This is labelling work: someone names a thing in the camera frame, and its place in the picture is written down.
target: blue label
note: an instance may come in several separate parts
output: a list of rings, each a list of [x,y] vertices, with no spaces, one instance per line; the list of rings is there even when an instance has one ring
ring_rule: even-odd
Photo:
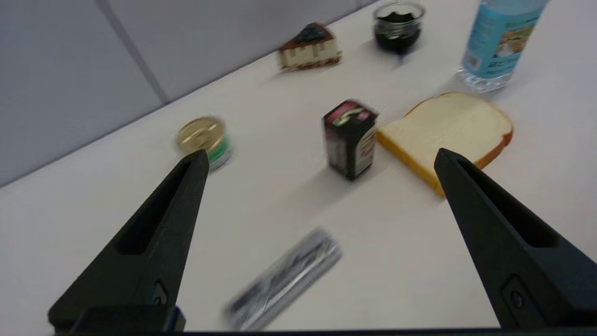
[[[543,8],[505,15],[480,5],[462,66],[483,78],[509,74],[518,63]]]

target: dark jam jar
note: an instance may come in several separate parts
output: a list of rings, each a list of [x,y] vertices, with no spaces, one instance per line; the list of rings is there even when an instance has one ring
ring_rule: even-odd
[[[425,7],[409,1],[395,1],[379,7],[373,12],[377,44],[385,50],[406,54],[421,34],[424,15]]]

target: can lid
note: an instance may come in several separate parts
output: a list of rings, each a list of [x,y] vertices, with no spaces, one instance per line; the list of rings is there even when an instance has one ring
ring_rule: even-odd
[[[224,123],[213,117],[201,117],[184,125],[176,141],[186,153],[200,149],[212,151],[224,138]]]

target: candy bar wrapper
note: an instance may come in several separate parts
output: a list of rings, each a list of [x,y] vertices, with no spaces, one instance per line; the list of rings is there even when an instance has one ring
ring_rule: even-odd
[[[338,243],[324,230],[316,229],[226,306],[227,322],[241,331],[262,329],[341,255]]]

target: water bottle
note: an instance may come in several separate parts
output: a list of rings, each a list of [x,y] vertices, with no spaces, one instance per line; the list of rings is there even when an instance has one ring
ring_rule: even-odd
[[[505,86],[549,0],[481,0],[458,71],[476,92]]]

